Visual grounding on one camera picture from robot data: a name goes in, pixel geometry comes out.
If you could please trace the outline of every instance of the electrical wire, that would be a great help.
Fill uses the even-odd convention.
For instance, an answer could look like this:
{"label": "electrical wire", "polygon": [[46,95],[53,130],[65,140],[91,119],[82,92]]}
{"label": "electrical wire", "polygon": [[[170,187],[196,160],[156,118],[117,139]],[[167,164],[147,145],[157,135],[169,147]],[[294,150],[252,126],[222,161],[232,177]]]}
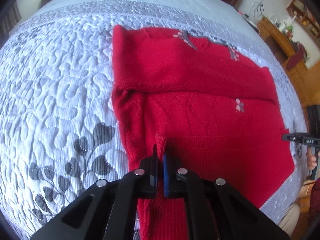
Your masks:
{"label": "electrical wire", "polygon": [[261,17],[261,16],[264,16],[264,7],[263,7],[263,0],[261,0],[259,3],[258,3],[258,5],[256,6],[256,8],[254,9],[254,11],[253,11],[253,18],[258,22],[259,21],[259,19],[257,19],[257,18],[259,18],[259,17]]}
{"label": "electrical wire", "polygon": [[256,3],[258,3],[258,2],[254,2],[254,3],[252,4],[251,8],[250,8],[249,15],[248,15],[249,18],[250,18],[250,16],[251,16],[251,10],[252,10],[252,8],[255,6]]}

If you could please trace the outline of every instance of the folded sweater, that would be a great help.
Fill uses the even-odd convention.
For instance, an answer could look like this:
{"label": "folded sweater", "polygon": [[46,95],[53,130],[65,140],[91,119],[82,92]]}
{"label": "folded sweater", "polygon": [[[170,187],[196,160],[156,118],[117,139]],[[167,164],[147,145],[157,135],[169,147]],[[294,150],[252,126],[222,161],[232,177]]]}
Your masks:
{"label": "folded sweater", "polygon": [[[165,28],[113,34],[112,102],[129,169],[154,144],[201,178],[226,179],[258,208],[294,170],[276,88],[260,68],[227,45]],[[187,240],[181,199],[139,200],[141,240]]]}

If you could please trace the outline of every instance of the wooden cabinet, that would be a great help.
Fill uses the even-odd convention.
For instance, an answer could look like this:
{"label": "wooden cabinet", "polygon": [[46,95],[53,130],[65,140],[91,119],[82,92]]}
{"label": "wooden cabinet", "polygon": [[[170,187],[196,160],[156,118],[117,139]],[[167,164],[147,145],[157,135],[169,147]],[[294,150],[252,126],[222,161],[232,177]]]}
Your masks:
{"label": "wooden cabinet", "polygon": [[320,105],[320,61],[303,73],[301,78],[307,88],[311,105]]}
{"label": "wooden cabinet", "polygon": [[301,187],[298,199],[298,205],[300,206],[301,213],[307,213],[310,208],[310,196],[311,190],[314,185],[314,181],[307,180]]}
{"label": "wooden cabinet", "polygon": [[295,88],[307,119],[306,107],[320,104],[320,61],[310,70],[303,60],[291,70],[287,70],[289,58],[296,53],[290,41],[266,18],[263,18],[257,26],[261,38],[280,62]]}

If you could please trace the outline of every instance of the quilted bedspread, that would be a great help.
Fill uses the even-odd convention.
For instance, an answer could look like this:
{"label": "quilted bedspread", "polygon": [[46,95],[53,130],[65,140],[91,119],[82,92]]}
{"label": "quilted bedspread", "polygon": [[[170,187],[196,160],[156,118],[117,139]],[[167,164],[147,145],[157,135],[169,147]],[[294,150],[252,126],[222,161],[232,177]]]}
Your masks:
{"label": "quilted bedspread", "polygon": [[[110,99],[117,24],[186,30],[267,66],[286,128],[306,131],[297,95],[262,42],[193,13],[146,2],[87,2],[44,12],[20,25],[0,50],[0,206],[21,239],[29,239],[97,179],[112,181],[128,172]],[[296,169],[261,208],[275,223],[307,174],[304,150],[291,144]]]}

